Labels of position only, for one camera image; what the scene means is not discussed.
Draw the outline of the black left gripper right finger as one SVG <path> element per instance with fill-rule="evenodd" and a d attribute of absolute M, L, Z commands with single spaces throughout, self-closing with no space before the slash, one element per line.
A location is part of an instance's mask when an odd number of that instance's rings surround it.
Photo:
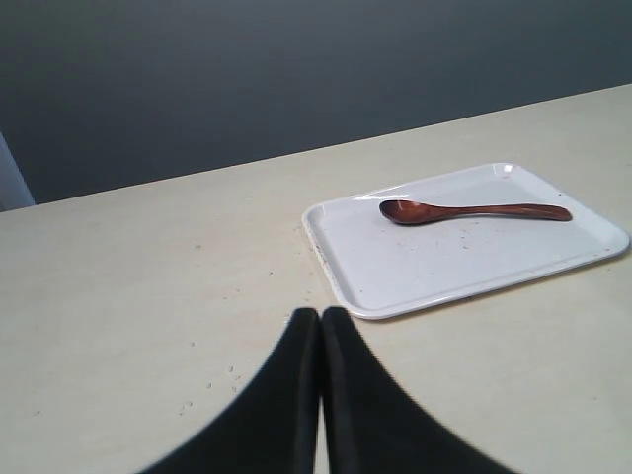
<path fill-rule="evenodd" d="M 321 318 L 322 397 L 332 473 L 510 473 L 419 406 L 341 307 Z"/>

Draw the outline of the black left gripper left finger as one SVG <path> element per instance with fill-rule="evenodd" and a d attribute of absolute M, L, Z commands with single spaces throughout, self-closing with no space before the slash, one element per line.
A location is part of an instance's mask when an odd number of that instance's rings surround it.
<path fill-rule="evenodd" d="M 320 404 L 320 318 L 292 313 L 274 350 L 209 425 L 146 473 L 312 473 Z"/>

